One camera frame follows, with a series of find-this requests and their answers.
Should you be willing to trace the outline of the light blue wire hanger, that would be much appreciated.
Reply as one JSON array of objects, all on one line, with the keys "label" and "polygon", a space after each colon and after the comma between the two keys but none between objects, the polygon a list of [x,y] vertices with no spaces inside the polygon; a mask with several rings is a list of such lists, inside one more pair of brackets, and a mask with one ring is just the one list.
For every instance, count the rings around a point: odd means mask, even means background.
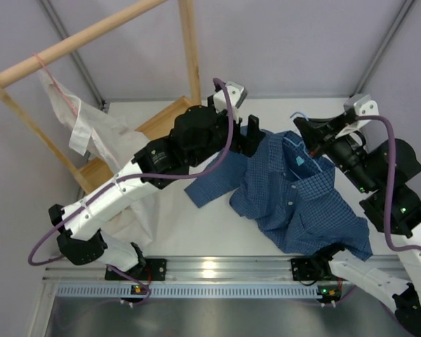
[{"label": "light blue wire hanger", "polygon": [[[308,116],[305,114],[305,113],[303,113],[303,112],[294,112],[294,113],[292,113],[292,115],[290,115],[290,119],[293,121],[294,120],[294,118],[295,117],[302,117],[305,121],[309,121],[309,118],[308,118]],[[322,170],[322,168],[320,167],[320,165],[319,165],[319,163],[313,158],[313,157],[311,157],[310,156],[310,154],[308,153],[308,150],[307,150],[307,147],[306,147],[306,145],[305,145],[305,143],[304,143],[304,140],[301,140],[300,142],[295,142],[294,140],[292,140],[292,139],[290,139],[289,137],[287,137],[287,136],[284,136],[283,137],[283,139],[287,142],[287,143],[289,143],[289,144],[291,144],[293,147],[295,147],[295,148],[302,148],[302,151],[306,154],[306,156],[312,161],[312,163],[315,165],[315,167],[317,167],[318,168],[318,170],[319,170],[319,172],[320,173],[322,173],[323,172],[323,170]]]}]

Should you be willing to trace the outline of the blue plaid shirt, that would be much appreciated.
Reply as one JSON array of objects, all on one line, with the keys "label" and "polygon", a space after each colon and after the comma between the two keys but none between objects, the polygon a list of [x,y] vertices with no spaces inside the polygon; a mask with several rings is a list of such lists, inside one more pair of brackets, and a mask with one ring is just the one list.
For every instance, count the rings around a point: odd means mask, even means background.
[{"label": "blue plaid shirt", "polygon": [[261,233],[284,253],[312,255],[340,244],[361,260],[369,259],[369,228],[335,189],[335,166],[316,158],[323,172],[302,151],[287,143],[301,137],[272,133],[252,157],[229,152],[213,172],[197,178],[185,192],[201,208],[232,192],[229,205],[254,220]]}]

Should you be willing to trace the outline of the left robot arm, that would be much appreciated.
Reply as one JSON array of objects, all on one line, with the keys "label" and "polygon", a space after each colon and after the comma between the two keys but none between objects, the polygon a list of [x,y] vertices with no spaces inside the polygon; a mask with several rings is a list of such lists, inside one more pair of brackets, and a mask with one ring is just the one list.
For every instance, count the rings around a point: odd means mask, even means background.
[{"label": "left robot arm", "polygon": [[167,136],[148,142],[110,180],[86,196],[80,205],[52,206],[53,225],[58,227],[58,247],[74,265],[100,261],[121,271],[130,280],[145,271],[145,258],[139,246],[123,242],[102,230],[122,210],[135,201],[164,189],[179,180],[225,147],[252,157],[265,132],[259,119],[248,118],[245,131],[241,122],[227,111],[195,105],[175,118]]}]

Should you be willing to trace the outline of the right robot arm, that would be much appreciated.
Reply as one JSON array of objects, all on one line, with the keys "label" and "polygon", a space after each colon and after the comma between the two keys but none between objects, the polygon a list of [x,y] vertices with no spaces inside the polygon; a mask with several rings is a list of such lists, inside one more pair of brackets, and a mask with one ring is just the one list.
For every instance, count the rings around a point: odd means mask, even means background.
[{"label": "right robot arm", "polygon": [[[351,136],[362,121],[381,121],[387,141],[367,153]],[[385,236],[397,254],[408,279],[399,279],[372,267],[348,251],[346,244],[326,246],[296,258],[294,266],[307,263],[313,280],[339,277],[378,299],[399,324],[421,336],[421,200],[407,182],[421,172],[414,149],[395,138],[388,119],[348,110],[331,119],[294,119],[311,157],[327,155],[360,192],[367,219]]]}]

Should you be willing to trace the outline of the white table cover sheet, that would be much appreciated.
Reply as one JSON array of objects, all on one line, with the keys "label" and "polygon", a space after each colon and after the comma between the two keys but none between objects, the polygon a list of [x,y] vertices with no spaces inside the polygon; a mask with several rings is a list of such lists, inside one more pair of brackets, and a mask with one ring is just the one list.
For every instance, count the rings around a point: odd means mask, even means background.
[{"label": "white table cover sheet", "polygon": [[[290,115],[334,117],[344,109],[347,97],[336,98],[247,98],[240,109],[246,123],[249,114],[259,116],[262,128],[273,132],[298,130]],[[110,100],[105,112],[131,129],[137,129],[168,108],[173,101]],[[142,199],[140,216],[132,210],[114,217],[102,230],[126,242],[135,242],[151,256],[282,256],[282,252],[261,233],[256,222],[239,217],[229,206],[232,192],[198,209],[184,189],[193,180],[180,180]],[[359,201],[366,197],[337,169],[335,187],[356,215],[364,217]],[[368,221],[370,247],[378,255],[395,255]]]}]

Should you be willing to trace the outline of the white cloth garment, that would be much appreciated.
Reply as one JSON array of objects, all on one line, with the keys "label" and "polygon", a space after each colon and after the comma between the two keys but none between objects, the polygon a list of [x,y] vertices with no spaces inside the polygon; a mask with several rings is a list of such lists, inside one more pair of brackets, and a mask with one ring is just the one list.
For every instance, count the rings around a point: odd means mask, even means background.
[{"label": "white cloth garment", "polygon": [[[77,108],[79,115],[75,117],[46,72],[39,70],[37,74],[56,117],[71,131],[69,147],[74,151],[79,154],[90,152],[105,162],[114,175],[148,144],[147,136],[129,129],[123,119],[111,117],[85,103],[56,80]],[[158,205],[159,198],[151,194],[131,204],[102,229],[118,239],[146,248],[153,242],[157,231]]]}]

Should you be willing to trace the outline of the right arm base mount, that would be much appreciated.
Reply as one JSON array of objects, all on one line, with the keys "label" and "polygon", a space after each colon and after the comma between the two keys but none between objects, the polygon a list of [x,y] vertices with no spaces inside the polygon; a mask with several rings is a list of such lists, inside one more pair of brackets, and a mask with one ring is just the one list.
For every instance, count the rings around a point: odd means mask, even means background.
[{"label": "right arm base mount", "polygon": [[298,282],[336,281],[328,260],[315,257],[299,257],[290,260],[293,280]]}]

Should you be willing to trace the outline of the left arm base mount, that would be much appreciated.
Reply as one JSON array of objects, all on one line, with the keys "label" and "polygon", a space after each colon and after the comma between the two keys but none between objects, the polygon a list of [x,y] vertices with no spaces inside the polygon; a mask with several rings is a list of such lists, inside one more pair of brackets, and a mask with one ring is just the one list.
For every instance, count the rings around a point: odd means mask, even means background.
[{"label": "left arm base mount", "polygon": [[[166,279],[167,260],[165,258],[146,258],[145,262],[144,267],[133,267],[125,274],[138,281],[164,281]],[[105,271],[105,280],[128,281],[126,277],[111,271],[109,268]]]}]

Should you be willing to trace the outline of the aluminium mounting rail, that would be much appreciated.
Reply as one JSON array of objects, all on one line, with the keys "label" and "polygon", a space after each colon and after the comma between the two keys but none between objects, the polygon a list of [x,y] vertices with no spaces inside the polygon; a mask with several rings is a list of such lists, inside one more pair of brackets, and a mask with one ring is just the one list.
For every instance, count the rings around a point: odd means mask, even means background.
[{"label": "aluminium mounting rail", "polygon": [[[172,256],[158,269],[167,282],[289,282],[292,270],[288,256]],[[105,267],[99,263],[74,266],[59,260],[46,267],[44,279],[103,281]]]}]

